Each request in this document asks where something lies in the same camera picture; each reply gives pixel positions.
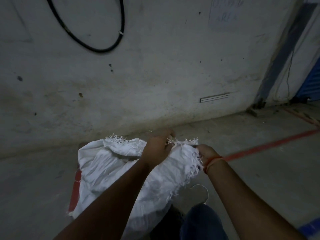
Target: concrete floor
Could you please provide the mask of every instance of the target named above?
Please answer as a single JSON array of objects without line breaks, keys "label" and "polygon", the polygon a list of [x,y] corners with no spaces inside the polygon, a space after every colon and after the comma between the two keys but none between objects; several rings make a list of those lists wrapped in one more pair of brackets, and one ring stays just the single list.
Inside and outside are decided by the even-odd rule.
[{"label": "concrete floor", "polygon": [[[294,108],[320,118],[320,104]],[[314,130],[282,107],[265,109],[258,118],[246,113],[173,128],[178,139],[198,137],[200,143],[229,155],[268,142]],[[127,138],[146,139],[149,132]],[[320,133],[230,162],[262,199],[295,227],[320,217]],[[0,232],[2,239],[52,239],[71,221],[68,216],[77,169],[77,145],[0,161]],[[204,173],[190,186],[209,190],[208,205],[221,217],[229,239],[238,239],[217,193]],[[206,191],[181,189],[174,205],[187,212],[203,202]],[[320,239],[320,234],[312,239]]]}]

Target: blue jeans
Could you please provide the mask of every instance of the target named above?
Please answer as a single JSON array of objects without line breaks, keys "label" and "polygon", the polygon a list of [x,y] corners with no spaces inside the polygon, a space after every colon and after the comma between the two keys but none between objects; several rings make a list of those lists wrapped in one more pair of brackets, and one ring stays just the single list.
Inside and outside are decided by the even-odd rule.
[{"label": "blue jeans", "polygon": [[191,208],[180,228],[180,240],[228,240],[219,216],[205,204]]}]

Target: forearm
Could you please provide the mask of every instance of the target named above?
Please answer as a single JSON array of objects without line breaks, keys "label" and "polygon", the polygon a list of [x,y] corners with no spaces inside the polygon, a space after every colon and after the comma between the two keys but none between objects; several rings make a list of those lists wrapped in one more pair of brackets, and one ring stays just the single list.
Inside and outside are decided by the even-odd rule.
[{"label": "forearm", "polygon": [[139,160],[55,239],[120,239],[152,167]]},{"label": "forearm", "polygon": [[214,162],[207,173],[240,239],[305,239],[260,199],[226,161]]}]

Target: wall vent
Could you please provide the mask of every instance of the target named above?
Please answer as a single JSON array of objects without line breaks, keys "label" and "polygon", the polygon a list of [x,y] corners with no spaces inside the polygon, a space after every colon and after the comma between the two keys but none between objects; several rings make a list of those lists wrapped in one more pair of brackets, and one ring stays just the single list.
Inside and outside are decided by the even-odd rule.
[{"label": "wall vent", "polygon": [[229,96],[230,96],[230,92],[209,96],[209,97],[202,97],[200,99],[200,103],[211,102],[211,101],[220,100],[220,99],[227,99]]}]

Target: concrete wall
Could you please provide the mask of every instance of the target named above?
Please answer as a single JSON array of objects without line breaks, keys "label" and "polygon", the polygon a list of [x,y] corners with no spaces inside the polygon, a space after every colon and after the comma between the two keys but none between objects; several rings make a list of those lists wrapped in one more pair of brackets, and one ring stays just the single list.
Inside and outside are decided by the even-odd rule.
[{"label": "concrete wall", "polygon": [[292,99],[320,56],[320,6],[318,5],[296,47],[289,73],[291,55],[270,91],[267,105],[283,104]]},{"label": "concrete wall", "polygon": [[[217,1],[210,15],[213,0],[124,0],[124,38],[97,55],[46,0],[0,0],[2,156],[245,110],[296,0]],[[87,44],[116,40],[118,0],[54,3]]]}]

